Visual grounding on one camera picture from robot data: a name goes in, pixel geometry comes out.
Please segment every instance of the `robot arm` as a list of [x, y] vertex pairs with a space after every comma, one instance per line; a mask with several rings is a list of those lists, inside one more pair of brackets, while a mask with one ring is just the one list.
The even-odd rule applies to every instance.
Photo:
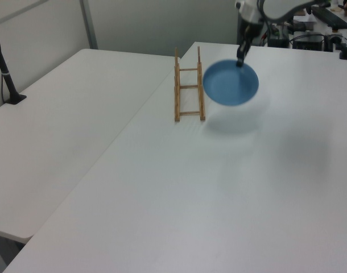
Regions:
[[239, 31], [243, 42], [237, 51], [237, 66], [243, 66], [244, 59], [255, 37], [261, 34], [265, 22], [280, 23], [289, 19], [296, 11], [327, 0], [245, 0], [237, 2], [242, 18]]

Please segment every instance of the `table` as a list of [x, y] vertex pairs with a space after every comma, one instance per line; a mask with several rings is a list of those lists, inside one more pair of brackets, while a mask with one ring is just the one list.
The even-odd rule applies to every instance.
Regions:
[[[195, 43], [181, 68], [197, 46], [203, 71], [237, 50]], [[205, 122], [174, 122], [171, 72], [5, 273], [347, 273], [347, 61], [253, 47], [246, 63], [258, 94], [205, 97]]]
[[85, 49], [0, 107], [0, 235], [26, 243], [173, 67]]

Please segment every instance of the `black lamp stand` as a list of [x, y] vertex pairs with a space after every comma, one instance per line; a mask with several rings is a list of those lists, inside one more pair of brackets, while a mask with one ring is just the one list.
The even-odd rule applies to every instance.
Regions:
[[27, 96], [21, 95], [15, 90], [12, 77], [10, 76], [7, 64], [5, 63], [4, 57], [2, 55], [1, 47], [0, 47], [0, 69], [10, 94], [9, 99], [5, 103], [15, 105], [23, 101]]

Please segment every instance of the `white partition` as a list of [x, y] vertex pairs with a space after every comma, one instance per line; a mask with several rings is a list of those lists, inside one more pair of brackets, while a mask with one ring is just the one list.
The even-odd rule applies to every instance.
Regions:
[[193, 42], [237, 40], [233, 0], [85, 0], [99, 49], [182, 56]]

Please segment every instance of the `wooden rack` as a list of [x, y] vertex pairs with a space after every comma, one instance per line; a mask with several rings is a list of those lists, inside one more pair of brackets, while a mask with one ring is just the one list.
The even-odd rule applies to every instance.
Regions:
[[[180, 64], [177, 60], [178, 51], [175, 48], [175, 121], [180, 121], [182, 115], [199, 115], [200, 120], [205, 120], [205, 104], [203, 91], [203, 70], [201, 67], [200, 47], [197, 47], [197, 68], [180, 69]], [[197, 71], [197, 85], [180, 85], [181, 71]], [[199, 94], [199, 111], [181, 112], [180, 108], [180, 93], [182, 89], [197, 89]]]

